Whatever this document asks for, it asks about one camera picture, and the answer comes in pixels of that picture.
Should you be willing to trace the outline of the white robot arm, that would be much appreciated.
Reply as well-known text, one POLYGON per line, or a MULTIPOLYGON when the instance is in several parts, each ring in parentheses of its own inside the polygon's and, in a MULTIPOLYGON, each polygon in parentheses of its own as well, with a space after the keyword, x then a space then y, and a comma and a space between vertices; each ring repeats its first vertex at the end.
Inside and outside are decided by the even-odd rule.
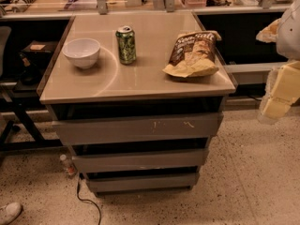
POLYGON ((282 17, 260 31, 256 39, 275 42, 277 53, 288 59, 269 72, 259 107, 258 120, 273 125, 300 98, 300 0, 294 0, 282 17))

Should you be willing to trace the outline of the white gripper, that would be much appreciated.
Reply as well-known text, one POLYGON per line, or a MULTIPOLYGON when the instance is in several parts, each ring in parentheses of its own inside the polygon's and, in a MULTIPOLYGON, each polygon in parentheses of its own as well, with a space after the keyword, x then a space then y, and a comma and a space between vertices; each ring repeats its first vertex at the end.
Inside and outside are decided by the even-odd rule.
MULTIPOLYGON (((256 39, 276 42, 280 19, 261 30, 256 39)), ((274 125, 300 98, 300 62, 291 61, 282 67, 273 68, 267 78, 266 95, 262 98, 257 118, 260 123, 274 125)))

